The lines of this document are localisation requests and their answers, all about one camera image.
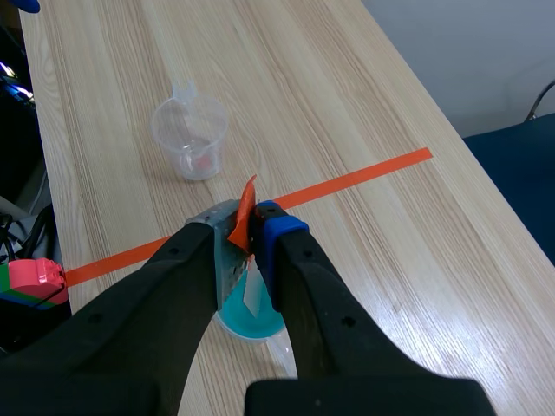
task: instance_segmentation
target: blue chair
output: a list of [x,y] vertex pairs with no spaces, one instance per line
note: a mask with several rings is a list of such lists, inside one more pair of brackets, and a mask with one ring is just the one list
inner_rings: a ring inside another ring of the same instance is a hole
[[535,116],[554,85],[544,88],[522,124],[465,142],[555,265],[555,114]]

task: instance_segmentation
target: clear plastic cup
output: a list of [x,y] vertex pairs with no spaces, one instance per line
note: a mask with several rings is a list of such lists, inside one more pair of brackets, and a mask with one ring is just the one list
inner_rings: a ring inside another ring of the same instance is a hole
[[208,179],[221,170],[228,119],[224,106],[198,94],[189,81],[186,90],[173,87],[173,97],[154,111],[151,130],[173,167],[185,179]]

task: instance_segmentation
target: orange tape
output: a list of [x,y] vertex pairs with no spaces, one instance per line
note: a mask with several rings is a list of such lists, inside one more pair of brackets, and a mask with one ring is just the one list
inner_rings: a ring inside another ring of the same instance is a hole
[[294,206],[325,197],[334,192],[349,188],[350,186],[361,184],[367,180],[378,178],[428,159],[432,159],[432,153],[427,147],[424,147],[423,149],[415,150],[414,152],[406,153],[402,156],[378,163],[377,165],[364,167],[359,171],[347,173],[339,178],[326,180],[321,184],[309,186],[300,191],[292,192],[289,195],[283,195],[283,197],[274,199],[274,202],[278,203],[284,210],[288,210]]
[[[284,210],[288,210],[294,206],[325,197],[331,193],[341,191],[353,185],[361,184],[362,182],[378,178],[405,167],[416,165],[417,163],[421,163],[428,159],[432,159],[432,153],[427,147],[424,147],[422,149],[415,150],[414,152],[406,153],[402,156],[378,163],[377,165],[368,166],[359,171],[347,173],[339,178],[326,180],[321,184],[309,186],[308,188],[290,193],[289,195],[283,195],[283,197],[274,199],[274,202],[277,202]],[[131,264],[147,260],[156,252],[157,249],[161,247],[163,243],[167,241],[168,238],[169,237],[163,237],[156,241],[152,241],[152,243],[143,244],[139,247],[135,247],[134,249],[126,250],[121,253],[114,254],[113,256],[103,258],[97,262],[70,270],[66,272],[68,287],[75,286],[76,284],[86,282],[87,280],[94,279],[98,276],[122,269],[130,266]]]

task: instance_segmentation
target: wood grain surface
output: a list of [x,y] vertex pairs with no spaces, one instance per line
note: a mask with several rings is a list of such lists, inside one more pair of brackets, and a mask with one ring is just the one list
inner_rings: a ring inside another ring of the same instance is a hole
[[[175,232],[254,173],[274,198],[428,146],[291,213],[406,354],[479,380],[499,414],[555,413],[555,270],[358,0],[42,0],[22,20],[66,268]],[[230,116],[205,182],[149,133],[187,80]],[[73,308],[137,267],[72,288]],[[283,373],[212,323],[180,412],[241,414]]]

